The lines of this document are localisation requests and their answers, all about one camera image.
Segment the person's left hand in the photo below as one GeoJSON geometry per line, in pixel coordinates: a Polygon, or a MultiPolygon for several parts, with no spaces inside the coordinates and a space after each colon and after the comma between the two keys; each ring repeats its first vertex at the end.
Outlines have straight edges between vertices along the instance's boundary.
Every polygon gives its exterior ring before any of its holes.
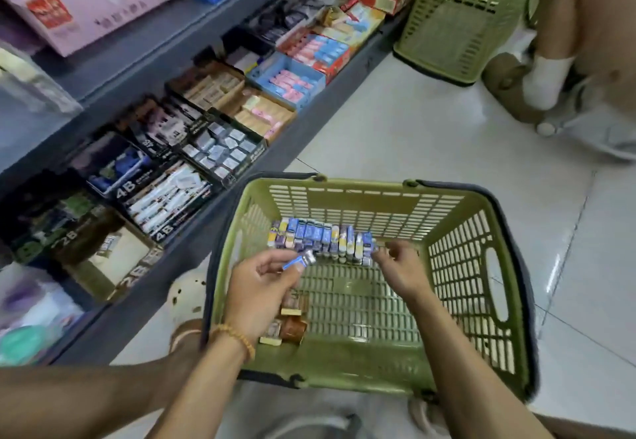
{"type": "Polygon", "coordinates": [[[267,250],[235,266],[223,322],[256,344],[278,315],[285,292],[298,285],[305,270],[296,264],[280,273],[297,256],[293,250],[267,250]]]}

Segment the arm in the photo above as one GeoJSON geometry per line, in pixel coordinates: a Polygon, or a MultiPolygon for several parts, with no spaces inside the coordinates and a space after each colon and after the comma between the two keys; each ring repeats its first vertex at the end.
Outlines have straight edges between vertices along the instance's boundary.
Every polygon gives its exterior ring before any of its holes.
{"type": "Polygon", "coordinates": [[[452,436],[552,438],[459,329],[431,289],[416,251],[407,242],[388,247],[373,258],[415,317],[452,436]]]}
{"type": "MultiPolygon", "coordinates": [[[[285,292],[298,284],[302,265],[282,265],[296,258],[291,250],[269,250],[246,259],[232,272],[224,323],[256,345],[281,307],[285,292]]],[[[249,358],[243,342],[221,333],[205,352],[186,386],[148,437],[209,439],[221,423],[234,383],[249,358]]]]}

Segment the person's right hand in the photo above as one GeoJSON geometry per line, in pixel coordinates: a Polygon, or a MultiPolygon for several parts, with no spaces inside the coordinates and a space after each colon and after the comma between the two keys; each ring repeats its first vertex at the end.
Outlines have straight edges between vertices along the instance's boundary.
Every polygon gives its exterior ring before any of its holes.
{"type": "Polygon", "coordinates": [[[409,242],[389,242],[386,248],[380,248],[371,256],[380,266],[389,286],[407,305],[434,295],[424,264],[409,242]]]}

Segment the white sock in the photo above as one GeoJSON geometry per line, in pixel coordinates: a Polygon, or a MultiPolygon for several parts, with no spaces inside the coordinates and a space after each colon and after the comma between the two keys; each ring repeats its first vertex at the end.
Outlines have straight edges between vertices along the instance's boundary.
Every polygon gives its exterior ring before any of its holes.
{"type": "Polygon", "coordinates": [[[523,78],[523,97],[528,105],[547,111],[557,105],[558,96],[575,57],[546,59],[536,56],[532,71],[523,78]]]}

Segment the basket grip hole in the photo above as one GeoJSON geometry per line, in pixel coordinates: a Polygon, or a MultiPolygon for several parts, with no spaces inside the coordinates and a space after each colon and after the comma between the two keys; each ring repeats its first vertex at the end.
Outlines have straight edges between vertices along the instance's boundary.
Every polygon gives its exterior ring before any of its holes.
{"type": "Polygon", "coordinates": [[[504,279],[501,274],[501,266],[499,266],[499,258],[494,248],[486,250],[486,270],[490,296],[497,318],[500,322],[506,322],[508,320],[508,302],[505,298],[504,279]]]}

